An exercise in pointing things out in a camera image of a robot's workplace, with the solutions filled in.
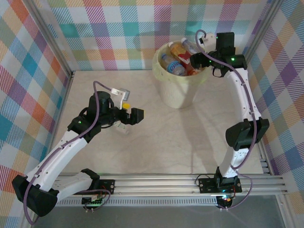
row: white bucket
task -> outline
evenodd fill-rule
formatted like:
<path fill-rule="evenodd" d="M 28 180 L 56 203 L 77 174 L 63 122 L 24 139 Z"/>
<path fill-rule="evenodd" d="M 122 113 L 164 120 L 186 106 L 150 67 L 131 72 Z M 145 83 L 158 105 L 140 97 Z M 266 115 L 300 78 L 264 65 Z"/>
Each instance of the white bucket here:
<path fill-rule="evenodd" d="M 201 73 L 193 76 L 173 75 L 161 66 L 163 53 L 171 55 L 168 44 L 156 51 L 152 61 L 153 74 L 159 82 L 157 86 L 160 97 L 169 107 L 188 107 L 193 103 L 199 86 L 211 75 L 211 68 L 206 67 Z"/>

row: plastic bottle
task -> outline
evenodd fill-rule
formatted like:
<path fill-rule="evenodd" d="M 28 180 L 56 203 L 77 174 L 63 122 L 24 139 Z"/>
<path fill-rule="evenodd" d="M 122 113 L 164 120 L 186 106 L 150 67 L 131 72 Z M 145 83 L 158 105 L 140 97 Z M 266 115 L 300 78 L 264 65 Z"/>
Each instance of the plastic bottle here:
<path fill-rule="evenodd" d="M 171 53 L 180 60 L 181 65 L 186 68 L 188 75 L 196 75 L 200 72 L 200 70 L 196 70 L 191 66 L 190 63 L 190 54 L 181 43 L 169 43 L 169 48 Z"/>
<path fill-rule="evenodd" d="M 168 56 L 166 54 L 162 54 L 161 58 L 165 62 L 165 67 L 169 73 L 178 75 L 178 76 L 187 75 L 186 69 L 176 59 L 174 59 L 171 56 Z"/>
<path fill-rule="evenodd" d="M 181 39 L 181 44 L 191 55 L 194 55 L 194 54 L 200 52 L 198 47 L 195 46 L 192 42 L 190 42 L 187 38 Z"/>

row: white floor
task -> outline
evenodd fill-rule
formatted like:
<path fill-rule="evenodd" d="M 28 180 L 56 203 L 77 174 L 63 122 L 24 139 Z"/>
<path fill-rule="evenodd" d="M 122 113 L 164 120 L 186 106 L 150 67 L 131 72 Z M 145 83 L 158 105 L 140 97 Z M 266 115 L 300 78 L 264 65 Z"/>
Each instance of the white floor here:
<path fill-rule="evenodd" d="M 54 143 L 73 118 L 88 106 L 93 81 L 131 91 L 129 103 L 145 110 L 144 120 L 102 130 L 66 166 L 64 172 L 90 168 L 97 173 L 214 173 L 225 156 L 225 131 L 235 124 L 232 99 L 223 78 L 210 77 L 194 104 L 173 109 L 160 99 L 152 71 L 76 72 Z M 257 146 L 242 173 L 263 173 Z"/>

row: water bottle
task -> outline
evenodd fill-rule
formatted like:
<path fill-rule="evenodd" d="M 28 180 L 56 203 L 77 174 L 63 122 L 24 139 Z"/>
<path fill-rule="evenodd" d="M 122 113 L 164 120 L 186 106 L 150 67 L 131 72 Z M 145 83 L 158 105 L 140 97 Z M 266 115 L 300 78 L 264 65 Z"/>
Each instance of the water bottle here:
<path fill-rule="evenodd" d="M 167 71 L 171 74 L 177 75 L 177 76 L 186 76 L 187 71 L 186 69 L 171 56 L 168 56 L 166 54 L 162 54 L 161 58 L 165 62 L 165 67 Z"/>
<path fill-rule="evenodd" d="M 198 49 L 197 46 L 195 46 L 192 42 L 190 42 L 187 38 L 183 38 L 181 39 L 181 43 L 184 46 L 184 48 L 189 51 L 189 53 L 191 55 L 194 55 L 198 52 L 200 52 L 200 50 Z"/>

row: orange item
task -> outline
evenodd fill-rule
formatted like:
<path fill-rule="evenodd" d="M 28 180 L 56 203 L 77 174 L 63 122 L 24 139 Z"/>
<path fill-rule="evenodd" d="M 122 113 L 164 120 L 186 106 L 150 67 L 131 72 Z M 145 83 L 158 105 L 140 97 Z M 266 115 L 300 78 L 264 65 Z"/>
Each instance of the orange item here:
<path fill-rule="evenodd" d="M 179 43 L 169 43 L 171 54 L 180 60 L 180 64 L 187 70 L 188 75 L 196 75 L 200 70 L 196 70 L 191 66 L 190 56 L 191 54 Z"/>

